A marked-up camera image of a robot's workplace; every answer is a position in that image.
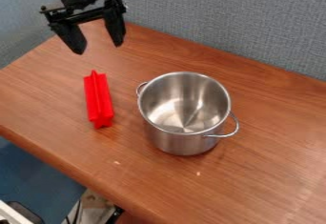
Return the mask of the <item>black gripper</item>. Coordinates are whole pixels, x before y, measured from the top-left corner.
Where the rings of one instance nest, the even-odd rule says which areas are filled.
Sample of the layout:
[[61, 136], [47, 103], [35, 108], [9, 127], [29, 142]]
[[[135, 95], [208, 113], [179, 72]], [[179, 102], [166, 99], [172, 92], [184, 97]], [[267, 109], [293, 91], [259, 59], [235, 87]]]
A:
[[61, 0], [63, 6], [40, 7], [51, 29], [57, 34], [68, 48], [76, 54], [83, 54], [87, 48], [85, 36], [75, 24], [104, 19], [106, 29], [116, 47], [123, 44], [126, 27], [123, 0]]

